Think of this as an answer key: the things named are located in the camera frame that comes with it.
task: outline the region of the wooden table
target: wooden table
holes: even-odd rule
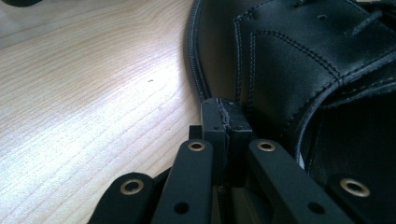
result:
[[[200,122],[191,3],[0,2],[0,223],[86,223],[118,176],[171,166]]]

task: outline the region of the black leather shoe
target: black leather shoe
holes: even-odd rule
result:
[[[239,102],[319,184],[358,176],[396,221],[395,4],[362,4],[196,0],[186,62],[201,100]]]

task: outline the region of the light wood surface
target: light wood surface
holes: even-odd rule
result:
[[[191,3],[0,2],[1,223],[86,223],[117,177],[172,164],[200,122]]]

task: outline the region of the hole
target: hole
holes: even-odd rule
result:
[[[145,184],[140,179],[127,180],[121,185],[120,191],[125,195],[133,195],[140,192],[144,186]]]
[[[319,215],[325,214],[325,212],[326,212],[324,207],[318,203],[309,203],[308,208],[309,208],[309,210],[311,210],[311,212],[313,212],[315,214],[319,214]]]
[[[194,142],[189,144],[189,149],[192,151],[201,151],[204,150],[205,145],[199,142]]]
[[[257,147],[263,151],[274,151],[275,146],[268,142],[260,142]]]
[[[318,15],[318,20],[325,21],[327,19],[326,15]]]
[[[364,198],[370,195],[370,190],[357,180],[345,178],[340,181],[340,185],[346,192],[357,197]]]
[[[190,209],[190,207],[187,203],[177,203],[174,206],[174,210],[178,214],[186,214],[189,212],[189,209]]]

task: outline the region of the metal ring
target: metal ring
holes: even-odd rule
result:
[[[267,151],[267,152],[274,151],[275,148],[276,148],[273,144],[271,144],[271,143],[269,143],[269,142],[259,142],[259,143],[257,144],[257,147],[258,147],[260,150],[262,150],[262,151]]]
[[[350,179],[350,178],[344,178],[340,181],[341,187],[348,193],[358,196],[358,197],[368,197],[370,195],[370,190],[363,185],[361,182]],[[359,188],[359,189],[353,189],[350,187],[351,185]]]
[[[202,151],[205,149],[205,145],[200,142],[193,142],[189,144],[188,148],[192,151]]]
[[[133,189],[127,189],[127,186],[132,183],[136,183],[137,187],[133,188]],[[125,195],[133,195],[133,194],[140,192],[140,190],[142,190],[142,188],[144,186],[145,186],[145,183],[142,180],[131,179],[131,180],[127,180],[127,181],[123,182],[123,184],[120,187],[120,191],[121,191],[121,193],[123,193]]]

